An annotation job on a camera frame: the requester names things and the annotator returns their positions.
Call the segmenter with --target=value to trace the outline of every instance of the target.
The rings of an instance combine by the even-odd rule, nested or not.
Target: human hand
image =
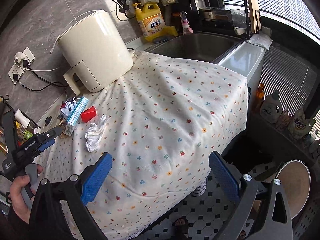
[[[38,171],[38,174],[40,174],[43,171],[42,166],[39,164],[37,164],[37,171]],[[28,185],[29,182],[30,182],[29,175],[16,177],[10,186],[10,195],[9,195],[11,197],[12,208],[14,212],[17,214],[18,217],[20,217],[27,224],[29,223],[30,210],[28,209],[26,203],[22,198],[21,190],[23,187]],[[31,189],[31,191],[33,194],[36,194],[34,189]]]

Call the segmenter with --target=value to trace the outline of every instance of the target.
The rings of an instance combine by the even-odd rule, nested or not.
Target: silver bolt
[[[251,177],[249,174],[244,174],[244,175],[243,175],[243,178],[244,178],[244,180],[246,180],[246,181],[252,180],[252,177]]]
[[[48,180],[47,180],[47,179],[42,179],[42,180],[40,181],[40,183],[41,183],[41,185],[45,185],[45,184],[48,183]]]
[[[279,179],[274,179],[273,182],[277,185],[280,185],[281,184],[281,181]]]
[[[71,181],[76,181],[78,179],[78,177],[79,177],[78,175],[73,174],[73,175],[70,176],[70,180]]]

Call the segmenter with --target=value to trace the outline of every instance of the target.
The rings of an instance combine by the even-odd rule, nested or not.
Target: sandal
[[[178,220],[184,220],[185,224],[184,225],[176,225],[176,222]],[[174,223],[173,226],[175,228],[175,236],[181,236],[181,235],[187,235],[189,237],[189,222],[186,218],[179,218],[177,219]]]

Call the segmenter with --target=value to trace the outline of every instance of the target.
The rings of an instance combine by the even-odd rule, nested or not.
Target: yellow detergent bottle
[[[147,41],[164,35],[165,23],[159,6],[155,3],[145,4],[142,11],[138,8],[141,3],[134,3],[136,19]]]

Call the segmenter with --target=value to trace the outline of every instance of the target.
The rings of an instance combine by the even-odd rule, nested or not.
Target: red box
[[[81,117],[81,121],[82,122],[88,122],[90,121],[92,118],[94,118],[97,115],[97,110],[94,106],[91,106],[90,108],[88,108],[87,110],[83,111],[80,114]]]

